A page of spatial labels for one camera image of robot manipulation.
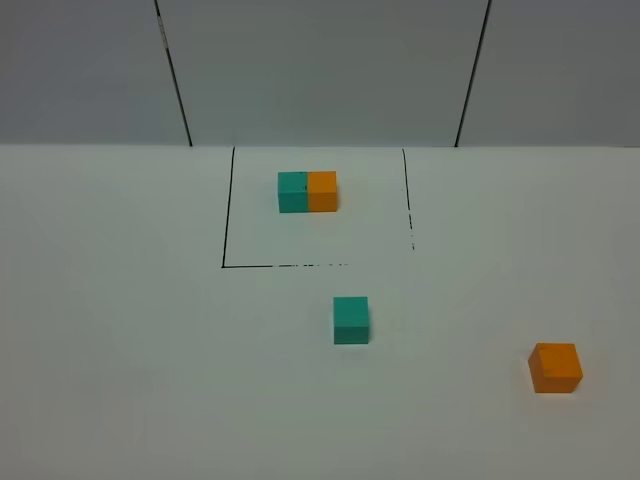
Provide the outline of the teal template block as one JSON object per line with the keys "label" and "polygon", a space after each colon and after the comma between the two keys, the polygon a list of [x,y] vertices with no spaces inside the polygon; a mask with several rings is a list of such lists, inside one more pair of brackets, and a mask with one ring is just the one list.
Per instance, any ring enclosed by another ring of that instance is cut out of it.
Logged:
{"label": "teal template block", "polygon": [[278,206],[280,213],[308,213],[308,174],[278,173]]}

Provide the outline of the orange template block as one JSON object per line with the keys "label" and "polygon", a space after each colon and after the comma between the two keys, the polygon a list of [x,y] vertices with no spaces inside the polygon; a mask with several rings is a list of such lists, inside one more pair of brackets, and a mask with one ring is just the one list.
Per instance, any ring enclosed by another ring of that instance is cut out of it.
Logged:
{"label": "orange template block", "polygon": [[307,173],[308,210],[324,213],[338,209],[337,174],[335,171]]}

